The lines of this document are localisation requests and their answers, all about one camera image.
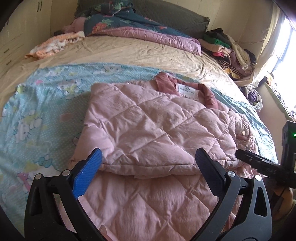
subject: white clothing tag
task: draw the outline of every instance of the white clothing tag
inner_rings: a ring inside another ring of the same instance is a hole
[[[198,100],[198,90],[176,83],[176,90],[187,98]]]

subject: white curtain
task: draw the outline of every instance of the white curtain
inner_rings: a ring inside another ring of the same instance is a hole
[[[270,60],[274,54],[276,42],[284,20],[284,13],[274,3],[270,27],[263,43],[261,54],[257,59],[256,67],[251,76],[236,81],[238,86],[250,85],[256,88],[264,76],[272,71],[274,64]]]

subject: light blue blanket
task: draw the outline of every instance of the light blue blanket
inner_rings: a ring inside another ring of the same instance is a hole
[[[0,124],[0,204],[21,233],[35,174],[52,176],[67,168],[83,128],[91,85],[151,80],[160,71],[110,63],[63,65],[38,69],[17,87],[4,107]],[[228,107],[248,117],[260,155],[276,161],[270,133],[256,111],[216,89],[212,91]]]

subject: orange and white cloth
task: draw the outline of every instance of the orange and white cloth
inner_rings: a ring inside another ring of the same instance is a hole
[[[84,32],[79,31],[77,33],[67,33],[54,36],[42,44],[37,45],[25,58],[34,57],[38,59],[47,58],[65,49],[65,46],[71,43],[76,43],[85,38]]]

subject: gray headboard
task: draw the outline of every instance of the gray headboard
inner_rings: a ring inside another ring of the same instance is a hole
[[[209,17],[203,17],[169,2],[161,0],[131,1],[134,4],[134,9],[137,14],[174,28],[196,39],[202,38],[210,22]],[[78,0],[75,16],[93,5],[103,2],[108,2],[108,0]]]

